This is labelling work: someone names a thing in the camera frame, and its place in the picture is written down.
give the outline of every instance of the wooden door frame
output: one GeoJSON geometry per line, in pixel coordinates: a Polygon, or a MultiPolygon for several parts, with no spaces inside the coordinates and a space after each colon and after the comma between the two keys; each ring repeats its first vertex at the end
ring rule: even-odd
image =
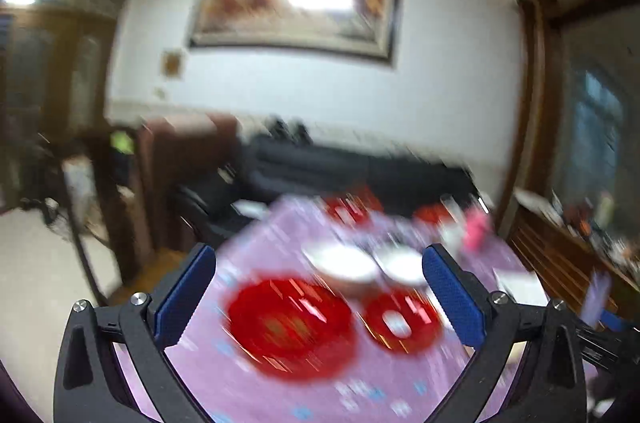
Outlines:
{"type": "Polygon", "coordinates": [[[524,60],[518,126],[511,163],[495,212],[495,226],[507,233],[513,220],[513,188],[546,195],[556,156],[562,110],[562,30],[640,0],[518,0],[524,60]]]}

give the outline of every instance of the sofa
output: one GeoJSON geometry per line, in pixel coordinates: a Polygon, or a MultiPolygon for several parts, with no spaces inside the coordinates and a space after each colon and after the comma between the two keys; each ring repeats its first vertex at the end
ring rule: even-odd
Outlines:
{"type": "Polygon", "coordinates": [[[332,196],[366,185],[385,213],[411,217],[419,207],[451,194],[463,206],[478,196],[471,174],[459,166],[413,156],[374,156],[342,148],[299,145],[257,134],[228,162],[175,188],[172,208],[213,248],[251,222],[233,208],[240,199],[270,204],[283,194],[332,196]]]}

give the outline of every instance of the wooden sideboard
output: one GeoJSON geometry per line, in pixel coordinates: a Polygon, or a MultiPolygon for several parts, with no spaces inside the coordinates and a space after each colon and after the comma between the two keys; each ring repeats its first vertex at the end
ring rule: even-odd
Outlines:
{"type": "Polygon", "coordinates": [[[640,289],[584,241],[544,217],[518,207],[507,243],[527,269],[535,271],[550,297],[561,298],[576,313],[594,269],[607,271],[612,284],[606,308],[624,319],[640,315],[640,289]]]}

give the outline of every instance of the wooden floor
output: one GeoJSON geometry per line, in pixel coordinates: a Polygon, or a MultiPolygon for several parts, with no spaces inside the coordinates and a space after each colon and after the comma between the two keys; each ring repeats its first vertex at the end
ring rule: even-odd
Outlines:
{"type": "Polygon", "coordinates": [[[133,281],[120,286],[110,295],[108,298],[109,305],[123,304],[138,291],[145,293],[153,291],[160,279],[170,271],[178,268],[185,257],[187,257],[187,254],[181,251],[161,249],[153,263],[145,266],[133,281]]]}

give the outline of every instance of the blue gripper pad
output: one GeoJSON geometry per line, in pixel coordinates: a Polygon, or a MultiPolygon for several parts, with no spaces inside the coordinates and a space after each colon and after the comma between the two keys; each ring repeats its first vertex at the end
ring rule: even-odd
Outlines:
{"type": "Polygon", "coordinates": [[[632,326],[631,322],[615,316],[611,311],[607,311],[606,309],[602,310],[602,314],[600,315],[600,322],[603,326],[617,333],[626,331],[627,329],[629,329],[629,327],[632,326]]]}
{"type": "Polygon", "coordinates": [[[422,255],[424,278],[447,314],[460,342],[477,349],[484,342],[485,315],[466,292],[452,267],[455,267],[458,273],[465,273],[448,253],[446,257],[439,255],[434,244],[425,249],[422,255]],[[450,259],[450,265],[445,262],[447,257],[450,259]]]}
{"type": "Polygon", "coordinates": [[[175,345],[216,272],[216,254],[203,246],[155,315],[154,339],[162,349],[175,345]]]}

